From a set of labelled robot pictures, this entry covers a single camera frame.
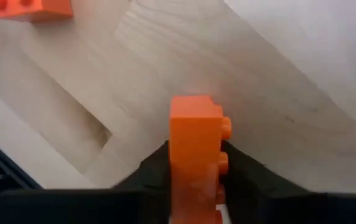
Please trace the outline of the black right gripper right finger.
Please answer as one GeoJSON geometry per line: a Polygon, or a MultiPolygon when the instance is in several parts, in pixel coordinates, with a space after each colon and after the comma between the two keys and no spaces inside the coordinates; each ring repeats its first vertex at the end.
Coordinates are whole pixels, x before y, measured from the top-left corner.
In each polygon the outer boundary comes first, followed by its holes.
{"type": "Polygon", "coordinates": [[[223,181],[227,195],[307,195],[310,193],[305,188],[275,174],[228,141],[222,142],[222,150],[228,154],[228,174],[223,181]]]}

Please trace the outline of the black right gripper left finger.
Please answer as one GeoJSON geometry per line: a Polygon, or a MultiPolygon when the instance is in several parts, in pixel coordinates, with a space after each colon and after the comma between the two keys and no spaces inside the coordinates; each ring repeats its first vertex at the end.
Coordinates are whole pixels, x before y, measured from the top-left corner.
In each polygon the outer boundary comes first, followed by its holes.
{"type": "Polygon", "coordinates": [[[165,190],[170,179],[169,141],[147,156],[127,178],[112,187],[113,190],[165,190]]]}

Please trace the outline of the orange toy brick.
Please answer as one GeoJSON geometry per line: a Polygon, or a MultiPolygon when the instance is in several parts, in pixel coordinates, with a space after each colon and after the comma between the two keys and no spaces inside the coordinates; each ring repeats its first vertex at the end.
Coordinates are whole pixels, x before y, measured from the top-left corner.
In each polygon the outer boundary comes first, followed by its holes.
{"type": "Polygon", "coordinates": [[[0,0],[0,19],[49,22],[73,17],[71,0],[0,0]]]}
{"type": "Polygon", "coordinates": [[[220,176],[228,172],[221,150],[232,124],[210,96],[175,96],[169,117],[171,223],[222,224],[220,176]]]}

